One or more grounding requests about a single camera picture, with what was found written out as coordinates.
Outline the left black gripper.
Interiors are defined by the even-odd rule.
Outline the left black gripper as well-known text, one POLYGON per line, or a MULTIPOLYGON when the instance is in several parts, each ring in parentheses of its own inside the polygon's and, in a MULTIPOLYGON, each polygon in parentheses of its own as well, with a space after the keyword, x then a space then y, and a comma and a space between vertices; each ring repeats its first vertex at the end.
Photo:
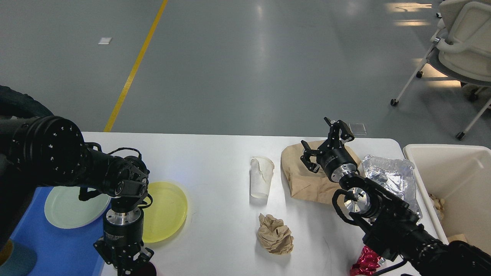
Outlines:
POLYGON ((94 248, 106 264, 115 267, 118 276, 126 276, 124 261, 127 255, 122 249, 130 250, 131 273, 136 273, 149 264, 154 255, 153 250, 143 245, 143 221, 142 209, 126 213, 118 213, 112 209, 105 212, 103 240, 97 240, 94 248))

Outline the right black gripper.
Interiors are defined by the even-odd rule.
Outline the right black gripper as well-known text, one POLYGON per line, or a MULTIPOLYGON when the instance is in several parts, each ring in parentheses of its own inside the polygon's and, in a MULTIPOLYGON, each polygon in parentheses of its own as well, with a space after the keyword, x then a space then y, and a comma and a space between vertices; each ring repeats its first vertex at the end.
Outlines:
POLYGON ((322 168, 326 176, 333 183, 347 175, 358 171, 358 164, 345 148, 345 143, 354 140, 354 134, 342 120, 332 121, 328 117, 324 120, 330 127, 328 138, 324 142, 324 150, 311 149, 309 144, 302 140, 300 143, 304 148, 300 160, 312 173, 318 173, 322 168), (311 157, 317 157, 317 163, 311 161, 311 157))

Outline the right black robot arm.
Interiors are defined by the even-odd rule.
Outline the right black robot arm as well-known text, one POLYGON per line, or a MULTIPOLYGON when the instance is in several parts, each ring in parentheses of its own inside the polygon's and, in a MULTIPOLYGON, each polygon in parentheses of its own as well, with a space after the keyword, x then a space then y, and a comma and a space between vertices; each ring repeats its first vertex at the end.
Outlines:
POLYGON ((305 150, 300 160, 309 171, 317 173, 321 168, 330 181, 340 185, 332 197, 333 207, 345 223, 363 230, 362 241, 368 248, 389 261, 402 258, 376 272, 377 276, 406 263, 421 276, 490 275, 490 255, 459 240, 446 245, 418 224, 418 216, 407 202, 361 176, 345 149, 345 143, 354 140, 348 125, 342 120, 324 120, 330 128, 327 139, 317 149, 302 140, 305 150))

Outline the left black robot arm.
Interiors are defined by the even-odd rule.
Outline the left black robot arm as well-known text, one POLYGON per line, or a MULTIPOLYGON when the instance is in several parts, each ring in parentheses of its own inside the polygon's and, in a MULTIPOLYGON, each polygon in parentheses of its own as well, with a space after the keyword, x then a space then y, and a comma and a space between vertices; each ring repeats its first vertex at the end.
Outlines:
POLYGON ((93 246, 118 276, 154 276, 153 250, 144 246, 143 209, 150 198, 150 171, 142 154, 119 157, 87 143, 63 117, 2 119, 1 248, 30 205, 37 187, 79 187, 78 199, 111 197, 103 215, 103 236, 93 246))

